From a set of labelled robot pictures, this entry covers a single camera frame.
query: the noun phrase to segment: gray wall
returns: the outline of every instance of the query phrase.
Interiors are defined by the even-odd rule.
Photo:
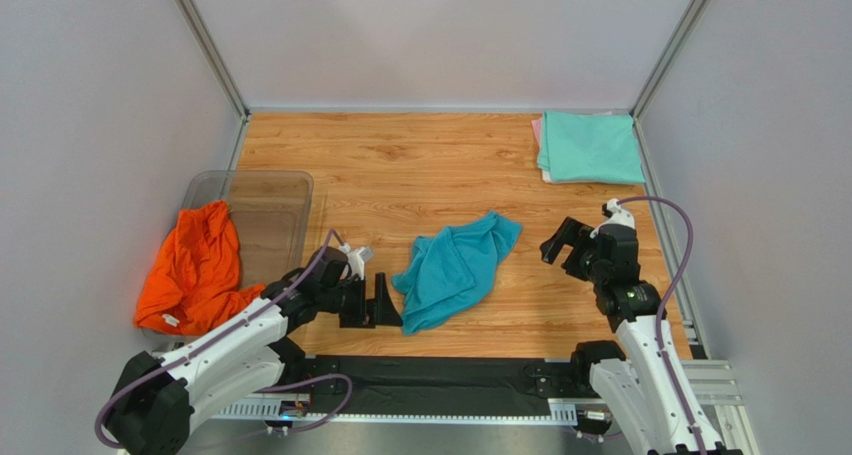
[[[849,0],[712,0],[642,120],[767,454],[849,452],[850,27]]]
[[[630,108],[690,0],[196,0],[253,107]]]
[[[173,0],[0,0],[1,452],[112,452],[136,297],[236,132]]]

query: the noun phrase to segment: folded cloth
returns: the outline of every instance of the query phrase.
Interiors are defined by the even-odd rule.
[[[391,278],[405,295],[402,332],[412,335],[438,327],[485,298],[494,288],[497,265],[520,233],[521,224],[491,211],[469,225],[417,237],[411,265]]]
[[[629,115],[545,112],[540,137],[537,161],[549,173],[542,173],[545,181],[645,182]]]
[[[224,201],[181,210],[136,303],[133,323],[174,335],[204,335],[244,309],[264,285],[237,290],[237,229]]]

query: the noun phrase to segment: wood grain surface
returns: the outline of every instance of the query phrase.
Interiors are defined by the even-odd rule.
[[[614,339],[595,307],[592,285],[541,262],[539,245],[566,216],[595,225],[601,204],[642,194],[641,186],[549,185],[536,166],[534,114],[255,114],[240,170],[304,170],[314,178],[304,258],[329,228],[353,246],[369,245],[372,274],[402,272],[411,243],[489,210],[523,231],[499,266],[494,291],[443,326],[403,336],[398,328],[338,328],[320,314],[291,338],[307,353],[387,356],[567,358],[578,342]],[[642,276],[660,292],[669,279],[644,203],[631,204]],[[389,287],[397,309],[402,296]],[[672,301],[678,353],[691,358]]]

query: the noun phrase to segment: folded turquoise cloth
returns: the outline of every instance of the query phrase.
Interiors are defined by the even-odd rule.
[[[497,265],[512,251],[521,224],[496,212],[434,237],[417,237],[411,265],[391,283],[405,295],[402,332],[435,328],[479,303],[491,289]]]
[[[645,183],[630,115],[545,112],[538,166],[554,183]]]

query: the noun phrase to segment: white panel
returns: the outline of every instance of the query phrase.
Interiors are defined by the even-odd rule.
[[[630,108],[690,0],[195,0],[253,107]]]
[[[237,122],[174,0],[0,0],[0,452],[114,453],[94,417],[196,173]]]
[[[850,27],[850,0],[711,0],[642,121],[763,453],[849,452]]]

